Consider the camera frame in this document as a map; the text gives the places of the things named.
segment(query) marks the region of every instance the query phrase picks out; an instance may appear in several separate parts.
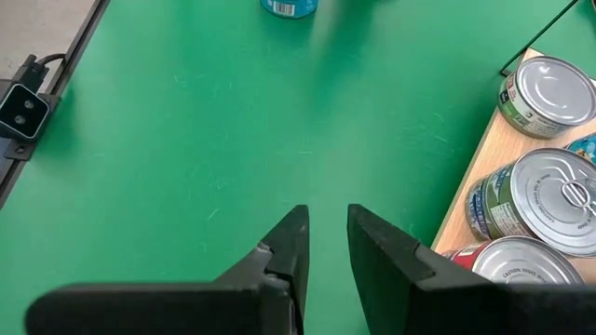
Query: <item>gray floor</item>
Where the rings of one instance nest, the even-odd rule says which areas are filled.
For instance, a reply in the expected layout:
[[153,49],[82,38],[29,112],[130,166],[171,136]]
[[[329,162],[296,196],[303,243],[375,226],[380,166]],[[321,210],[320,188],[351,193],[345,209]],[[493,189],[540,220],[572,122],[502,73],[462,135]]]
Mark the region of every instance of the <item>gray floor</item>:
[[66,52],[93,1],[0,0],[0,78],[11,78],[30,53]]

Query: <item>black cable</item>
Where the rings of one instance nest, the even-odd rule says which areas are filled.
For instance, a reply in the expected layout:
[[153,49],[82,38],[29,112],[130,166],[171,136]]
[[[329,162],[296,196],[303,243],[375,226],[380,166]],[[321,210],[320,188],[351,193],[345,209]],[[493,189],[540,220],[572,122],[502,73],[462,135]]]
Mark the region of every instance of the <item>black cable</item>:
[[20,66],[12,77],[12,81],[17,82],[36,93],[44,82],[47,74],[45,65],[35,62],[35,55],[29,55],[25,62]]
[[53,54],[45,56],[44,58],[40,59],[37,63],[39,65],[46,66],[48,63],[54,60],[64,60],[66,58],[65,54]]

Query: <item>blue can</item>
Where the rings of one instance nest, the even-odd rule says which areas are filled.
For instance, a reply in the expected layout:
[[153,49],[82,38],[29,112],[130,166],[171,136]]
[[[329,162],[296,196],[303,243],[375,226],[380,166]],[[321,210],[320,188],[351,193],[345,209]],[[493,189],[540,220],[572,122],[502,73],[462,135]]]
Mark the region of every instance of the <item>blue can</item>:
[[280,17],[298,19],[314,12],[318,0],[261,0],[261,5]]
[[565,149],[596,163],[596,133],[569,143]]

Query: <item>metal pull tab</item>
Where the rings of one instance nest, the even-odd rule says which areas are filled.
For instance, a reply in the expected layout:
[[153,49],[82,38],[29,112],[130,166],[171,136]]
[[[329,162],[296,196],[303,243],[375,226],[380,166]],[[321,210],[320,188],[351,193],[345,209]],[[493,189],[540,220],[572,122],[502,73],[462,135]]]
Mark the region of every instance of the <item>metal pull tab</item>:
[[566,181],[561,192],[565,200],[576,208],[587,208],[592,202],[588,189],[578,181]]

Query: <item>camera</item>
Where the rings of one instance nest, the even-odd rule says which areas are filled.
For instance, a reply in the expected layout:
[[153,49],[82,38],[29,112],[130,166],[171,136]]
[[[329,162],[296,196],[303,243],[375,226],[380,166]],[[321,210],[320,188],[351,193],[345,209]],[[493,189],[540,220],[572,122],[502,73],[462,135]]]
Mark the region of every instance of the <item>camera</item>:
[[29,88],[15,83],[0,100],[0,136],[34,141],[49,116],[49,105]]

